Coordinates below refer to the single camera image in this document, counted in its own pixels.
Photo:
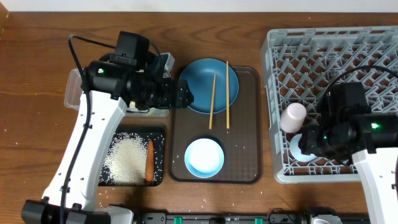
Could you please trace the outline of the light blue plastic cup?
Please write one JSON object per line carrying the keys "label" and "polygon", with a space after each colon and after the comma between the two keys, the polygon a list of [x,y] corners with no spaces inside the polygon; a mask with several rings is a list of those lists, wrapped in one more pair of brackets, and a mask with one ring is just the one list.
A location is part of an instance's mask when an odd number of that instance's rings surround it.
{"label": "light blue plastic cup", "polygon": [[302,154],[301,149],[299,148],[299,141],[301,137],[302,134],[297,134],[291,139],[289,146],[291,155],[299,162],[310,162],[316,159],[317,157],[314,154],[310,155]]}

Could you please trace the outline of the pink plastic cup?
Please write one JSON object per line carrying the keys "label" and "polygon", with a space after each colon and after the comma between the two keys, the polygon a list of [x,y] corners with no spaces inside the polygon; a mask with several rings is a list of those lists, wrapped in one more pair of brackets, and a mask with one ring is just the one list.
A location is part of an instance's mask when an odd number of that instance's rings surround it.
{"label": "pink plastic cup", "polygon": [[303,125],[307,110],[300,103],[291,103],[280,115],[280,128],[286,133],[296,133]]}

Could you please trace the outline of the light blue bowl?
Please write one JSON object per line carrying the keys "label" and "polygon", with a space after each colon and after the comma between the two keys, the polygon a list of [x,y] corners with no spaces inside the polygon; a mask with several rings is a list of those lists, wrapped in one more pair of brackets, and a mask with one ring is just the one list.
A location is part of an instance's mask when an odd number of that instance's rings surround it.
{"label": "light blue bowl", "polygon": [[196,139],[186,148],[184,163],[189,173],[195,177],[207,179],[215,176],[222,169],[224,152],[215,140]]}

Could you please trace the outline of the orange carrot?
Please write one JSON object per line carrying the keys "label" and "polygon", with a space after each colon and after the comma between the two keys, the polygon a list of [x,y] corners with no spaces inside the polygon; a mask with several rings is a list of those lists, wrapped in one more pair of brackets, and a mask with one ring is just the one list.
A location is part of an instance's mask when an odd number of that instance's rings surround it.
{"label": "orange carrot", "polygon": [[147,159],[146,159],[146,172],[145,180],[146,182],[152,182],[154,179],[154,143],[153,140],[149,140],[147,145]]}

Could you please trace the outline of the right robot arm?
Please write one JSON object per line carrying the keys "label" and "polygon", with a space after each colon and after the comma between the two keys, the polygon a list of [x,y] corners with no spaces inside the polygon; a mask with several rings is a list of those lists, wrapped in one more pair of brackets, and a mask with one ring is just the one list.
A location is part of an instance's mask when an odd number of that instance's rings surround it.
{"label": "right robot arm", "polygon": [[319,124],[303,128],[302,154],[354,165],[371,223],[397,223],[397,115],[373,113],[363,84],[330,85]]}

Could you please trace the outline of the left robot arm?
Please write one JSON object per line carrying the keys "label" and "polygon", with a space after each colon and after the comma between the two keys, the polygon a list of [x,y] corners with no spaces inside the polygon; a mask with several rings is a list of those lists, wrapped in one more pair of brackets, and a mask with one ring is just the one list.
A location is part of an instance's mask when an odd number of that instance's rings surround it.
{"label": "left robot arm", "polygon": [[98,181],[130,105],[146,112],[193,103],[188,83],[170,76],[168,58],[144,36],[122,31],[110,53],[78,68],[83,92],[75,127],[42,198],[25,202],[25,223],[132,223],[134,214],[128,208],[96,208]]}

